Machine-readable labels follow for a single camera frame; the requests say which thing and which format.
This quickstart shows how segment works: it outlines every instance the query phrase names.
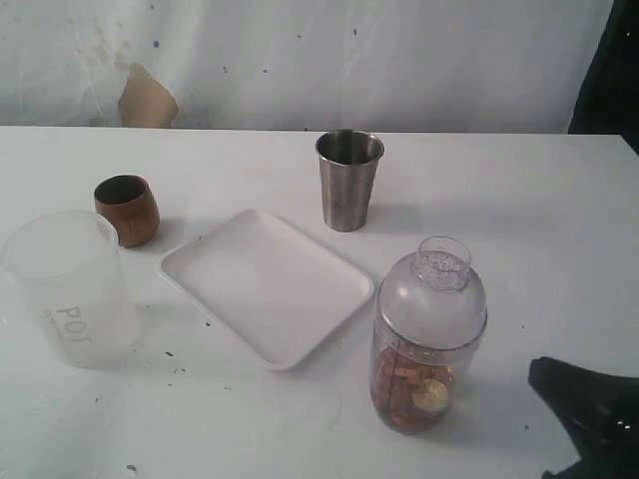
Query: black object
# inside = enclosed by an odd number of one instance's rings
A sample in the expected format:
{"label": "black object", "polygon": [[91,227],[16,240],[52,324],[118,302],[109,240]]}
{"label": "black object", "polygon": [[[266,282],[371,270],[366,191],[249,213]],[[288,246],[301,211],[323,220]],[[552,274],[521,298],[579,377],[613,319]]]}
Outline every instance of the black object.
{"label": "black object", "polygon": [[551,357],[530,363],[528,383],[561,421],[581,460],[543,479],[639,478],[639,378],[611,376]]}
{"label": "black object", "polygon": [[619,134],[639,153],[639,2],[615,0],[570,133]]}

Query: white plastic tray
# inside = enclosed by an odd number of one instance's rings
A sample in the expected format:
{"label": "white plastic tray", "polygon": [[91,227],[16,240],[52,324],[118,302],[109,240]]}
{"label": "white plastic tray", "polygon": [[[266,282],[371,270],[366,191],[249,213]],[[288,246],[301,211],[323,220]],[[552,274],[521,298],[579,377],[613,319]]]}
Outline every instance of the white plastic tray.
{"label": "white plastic tray", "polygon": [[374,291],[352,264],[254,210],[169,252],[160,273],[270,369],[295,366]]}

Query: gold coin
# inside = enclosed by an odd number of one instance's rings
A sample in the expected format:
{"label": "gold coin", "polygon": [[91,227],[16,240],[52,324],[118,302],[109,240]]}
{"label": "gold coin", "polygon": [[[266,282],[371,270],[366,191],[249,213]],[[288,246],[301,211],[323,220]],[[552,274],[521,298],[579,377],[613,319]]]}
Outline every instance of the gold coin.
{"label": "gold coin", "polygon": [[410,394],[412,403],[425,412],[440,412],[448,405],[448,389],[436,379],[424,379]]}

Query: white wall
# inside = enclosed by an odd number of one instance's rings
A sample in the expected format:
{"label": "white wall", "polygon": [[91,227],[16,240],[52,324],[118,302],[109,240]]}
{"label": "white wall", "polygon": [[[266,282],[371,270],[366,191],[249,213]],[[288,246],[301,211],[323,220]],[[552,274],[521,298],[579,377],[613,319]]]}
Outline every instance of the white wall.
{"label": "white wall", "polygon": [[611,4],[0,0],[0,124],[117,125],[137,61],[177,127],[565,132]]}

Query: stainless steel cup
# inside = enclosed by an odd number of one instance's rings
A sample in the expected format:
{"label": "stainless steel cup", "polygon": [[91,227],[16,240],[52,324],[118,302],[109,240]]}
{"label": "stainless steel cup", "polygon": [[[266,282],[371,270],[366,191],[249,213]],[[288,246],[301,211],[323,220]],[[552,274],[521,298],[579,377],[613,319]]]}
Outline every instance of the stainless steel cup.
{"label": "stainless steel cup", "polygon": [[338,232],[363,227],[383,143],[370,133],[336,130],[319,137],[316,151],[323,221]]}

